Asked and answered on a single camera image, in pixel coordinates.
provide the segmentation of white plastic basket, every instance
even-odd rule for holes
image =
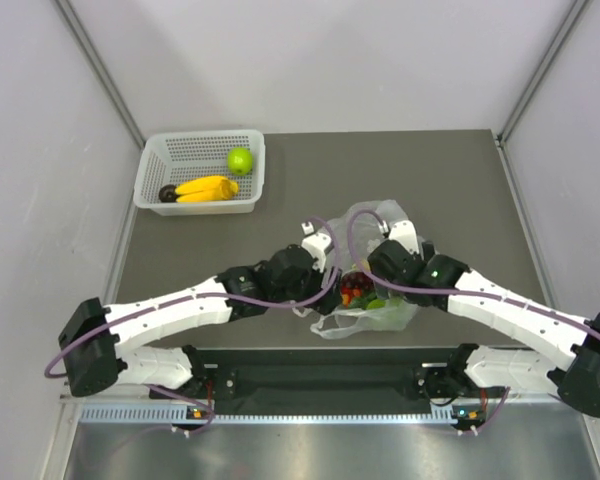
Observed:
[[[248,148],[253,170],[233,175],[227,154],[236,147]],[[264,184],[264,135],[256,130],[181,132],[154,135],[145,145],[136,176],[133,201],[160,215],[208,215],[253,211]],[[179,185],[194,178],[225,175],[238,182],[240,191],[231,200],[202,203],[162,203],[158,192],[164,185]]]

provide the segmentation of metal frame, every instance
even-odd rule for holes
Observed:
[[[60,17],[76,40],[77,45],[85,55],[105,93],[109,97],[113,107],[118,112],[121,120],[129,131],[132,139],[140,149],[144,148],[145,138],[136,124],[131,112],[126,106],[120,91],[116,87],[113,78],[103,63],[102,58],[98,54],[93,42],[82,25],[82,22],[76,14],[75,9],[71,5],[70,0],[52,0],[52,3],[57,8]],[[556,58],[564,48],[567,40],[573,33],[580,19],[583,17],[590,3],[591,0],[574,0],[572,2],[568,12],[561,22],[560,27],[554,34],[548,48],[542,55],[537,68],[530,77],[512,112],[508,116],[502,131],[497,134],[494,139],[501,156],[502,165],[511,188],[516,208],[518,210],[520,222],[523,226],[523,230],[529,244],[531,256],[539,276],[545,300],[550,306],[556,306],[553,287],[546,265],[543,261],[542,252],[540,251],[536,241],[535,231],[527,213],[528,209],[525,205],[523,195],[519,187],[519,182],[517,180],[515,171],[512,168],[511,157],[509,155],[506,142],[511,137],[516,126],[520,122],[525,111],[538,92],[538,89],[547,77],[547,74],[554,64]],[[118,247],[114,253],[114,257],[110,265],[110,275],[106,282],[103,298],[107,302],[113,301],[117,293],[135,215],[136,209],[133,204],[130,203],[118,239]],[[146,389],[122,387],[117,389],[116,392],[108,392],[106,396],[94,400],[96,402],[105,401],[109,406],[113,406],[112,408],[115,408],[116,405],[146,404]],[[547,401],[547,398],[538,398],[537,396],[529,397],[525,395],[524,397],[518,397],[512,401],[534,401],[537,403],[543,403]],[[58,418],[54,437],[51,441],[47,457],[45,459],[45,467],[40,478],[56,479],[64,477],[71,446],[76,434],[77,424],[79,419],[82,418],[82,412],[83,408],[85,408],[85,403],[88,404],[86,408],[91,408],[91,402],[73,399],[67,394],[63,394],[61,396],[61,412]],[[600,420],[585,418],[584,423],[590,436],[593,450],[600,465]]]

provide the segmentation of robotic arm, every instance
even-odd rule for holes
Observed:
[[[93,395],[115,384],[198,391],[205,371],[195,349],[145,345],[190,328],[261,315],[275,303],[296,302],[331,313],[341,303],[341,273],[326,267],[331,238],[311,223],[303,230],[300,245],[289,245],[268,261],[230,268],[176,293],[108,307],[98,299],[83,302],[59,337],[72,394]],[[458,396],[476,387],[528,389],[558,395],[574,409],[600,417],[600,341],[557,320],[567,318],[600,334],[600,314],[594,320],[562,314],[499,287],[466,264],[436,253],[430,242],[420,242],[411,222],[391,228],[383,222],[380,230],[385,240],[368,257],[380,295],[396,294],[383,284],[410,287],[401,293],[405,301],[470,318],[533,349],[461,345],[434,379],[427,377],[424,388]],[[319,295],[323,289],[326,293]],[[481,293],[433,294],[436,290]],[[95,329],[101,333],[79,341]]]

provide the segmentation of reflective metal surface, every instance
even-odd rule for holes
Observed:
[[[380,480],[600,479],[581,415],[561,405],[508,405],[478,437],[416,425],[221,425],[186,440],[152,431],[98,470],[146,425],[84,424],[65,479]]]

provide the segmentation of plastic bag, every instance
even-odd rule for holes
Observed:
[[[407,219],[407,214],[394,200],[363,202],[353,205],[347,213],[333,220],[329,225],[333,228],[341,249],[339,267],[344,273],[357,270],[347,245],[347,222],[358,210],[375,210],[389,225]],[[371,215],[358,217],[355,224],[354,245],[358,255],[366,258],[382,242],[383,238],[376,220]],[[404,329],[418,310],[417,305],[406,303],[400,298],[389,298],[384,307],[365,310],[362,308],[346,308],[340,306],[330,315],[320,317],[311,325],[311,331],[328,340],[346,338],[363,331],[398,331]],[[334,328],[325,329],[326,323],[335,323]]]

